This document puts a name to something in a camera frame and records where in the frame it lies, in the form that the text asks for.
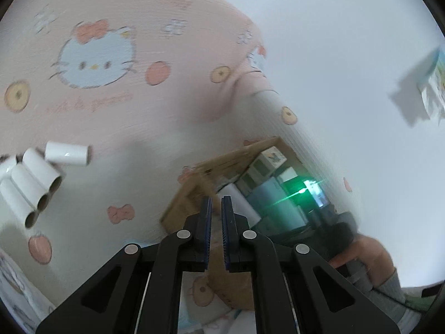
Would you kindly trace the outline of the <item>person's right hand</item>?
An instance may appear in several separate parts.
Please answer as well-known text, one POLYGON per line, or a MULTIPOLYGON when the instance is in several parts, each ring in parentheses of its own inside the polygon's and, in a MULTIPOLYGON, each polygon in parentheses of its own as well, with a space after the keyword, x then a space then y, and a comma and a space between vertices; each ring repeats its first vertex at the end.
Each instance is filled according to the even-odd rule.
POLYGON ((329 263, 332 267, 339 268, 352 260, 358 260, 366 266, 367 275, 375 287, 384 284, 396 272, 392 258, 383 245, 378 240, 362 234, 358 234, 352 243, 329 263))

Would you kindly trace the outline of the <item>grey sleeve forearm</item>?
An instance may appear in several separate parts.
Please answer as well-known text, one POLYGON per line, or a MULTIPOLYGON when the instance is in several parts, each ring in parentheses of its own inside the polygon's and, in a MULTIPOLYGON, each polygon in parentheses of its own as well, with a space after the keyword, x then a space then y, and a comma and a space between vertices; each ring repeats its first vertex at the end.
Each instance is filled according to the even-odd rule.
POLYGON ((407 295, 401 288, 397 271, 367 297, 393 320, 401 333, 411 333, 428 311, 433 299, 407 295))

